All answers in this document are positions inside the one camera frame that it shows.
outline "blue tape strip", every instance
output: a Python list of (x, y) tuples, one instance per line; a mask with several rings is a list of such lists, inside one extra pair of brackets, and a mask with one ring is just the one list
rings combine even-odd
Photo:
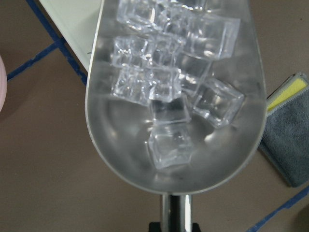
[(53, 27), (50, 25), (50, 23), (48, 22), (48, 20), (46, 19), (46, 17), (44, 16), (44, 14), (40, 11), (38, 5), (34, 2), (34, 0), (26, 0), (26, 2), (28, 3), (28, 5), (30, 6), (30, 8), (32, 9), (32, 11), (35, 13), (35, 15), (37, 16), (37, 18), (39, 19), (39, 21), (42, 23), (42, 25), (44, 26), (44, 28), (47, 30), (48, 34), (52, 37), (52, 39), (55, 41), (55, 43), (57, 44), (59, 50), (61, 51), (61, 53), (65, 56), (65, 58), (67, 59), (67, 61), (69, 62), (69, 64), (72, 66), (72, 68), (74, 69), (74, 71), (77, 73), (77, 75), (80, 76), (81, 81), (83, 82), (84, 85), (86, 85), (87, 83), (87, 76), (85, 73), (83, 73), (80, 70), (80, 67), (78, 65), (78, 63), (76, 62), (76, 60), (74, 59), (74, 57), (71, 55), (71, 53), (69, 52), (69, 50), (65, 47), (64, 43), (59, 43), (58, 42), (58, 35), (55, 32), (55, 30), (53, 29)]
[(19, 66), (17, 69), (15, 69), (14, 71), (12, 71), (11, 73), (9, 73), (7, 75), (7, 80), (11, 80), (13, 79), (15, 76), (17, 76), (18, 74), (20, 74), (21, 72), (23, 72), (24, 70), (26, 70), (27, 68), (31, 67), (33, 64), (35, 64), (36, 62), (38, 62), (40, 59), (44, 58), (45, 56), (47, 56), (49, 53), (51, 53), (52, 51), (54, 51), (55, 49), (58, 48), (58, 44), (59, 43), (65, 43), (65, 39), (62, 37), (60, 39), (57, 40), (57, 42), (54, 42), (53, 44), (49, 45), (47, 48), (45, 48), (43, 51), (41, 51), (40, 53), (38, 53), (34, 58), (28, 60), (26, 63), (22, 64), (21, 66)]
[(272, 219), (279, 211), (282, 209), (289, 209), (293, 205), (295, 205), (297, 202), (299, 202), (301, 199), (306, 197), (309, 194), (309, 186), (300, 191), (297, 195), (292, 197), (290, 200), (288, 200), (286, 203), (284, 203), (282, 206), (280, 206), (278, 209), (276, 209), (274, 212), (267, 215), (265, 218), (263, 218), (261, 221), (256, 223), (255, 226), (251, 227), (247, 230), (247, 232), (257, 232), (259, 229), (262, 228), (270, 219)]

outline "yellow cloth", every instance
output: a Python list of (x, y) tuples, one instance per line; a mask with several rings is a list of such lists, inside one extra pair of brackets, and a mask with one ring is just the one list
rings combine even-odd
[(268, 105), (267, 110), (271, 111), (277, 105), (281, 104), (299, 91), (303, 90), (307, 85), (307, 82), (305, 82), (302, 78), (295, 79), (291, 85), (287, 87), (287, 89), (285, 89), (273, 102)]

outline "brown surface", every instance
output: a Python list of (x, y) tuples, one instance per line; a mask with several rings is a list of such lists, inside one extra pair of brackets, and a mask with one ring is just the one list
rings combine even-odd
[[(268, 93), (295, 72), (309, 73), (308, 6), (252, 1)], [(0, 30), (8, 71), (52, 42), (20, 0), (1, 1)], [(8, 83), (0, 113), (0, 231), (142, 232), (159, 220), (159, 197), (124, 183), (97, 155), (84, 91), (58, 50)], [(304, 187), (286, 186), (257, 152), (229, 183), (194, 196), (193, 218), (204, 232), (244, 232)], [(309, 197), (261, 231), (309, 231), (308, 207)]]

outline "pink plate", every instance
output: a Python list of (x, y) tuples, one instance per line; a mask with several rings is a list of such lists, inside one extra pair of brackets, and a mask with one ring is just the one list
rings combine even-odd
[(7, 87), (7, 78), (3, 61), (0, 57), (0, 111), (3, 107)]

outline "gray and yellow cloth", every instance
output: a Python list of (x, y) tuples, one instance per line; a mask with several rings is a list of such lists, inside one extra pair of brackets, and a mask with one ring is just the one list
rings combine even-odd
[(267, 122), (260, 149), (285, 180), (298, 187), (309, 180), (309, 79), (289, 77), (267, 99)]

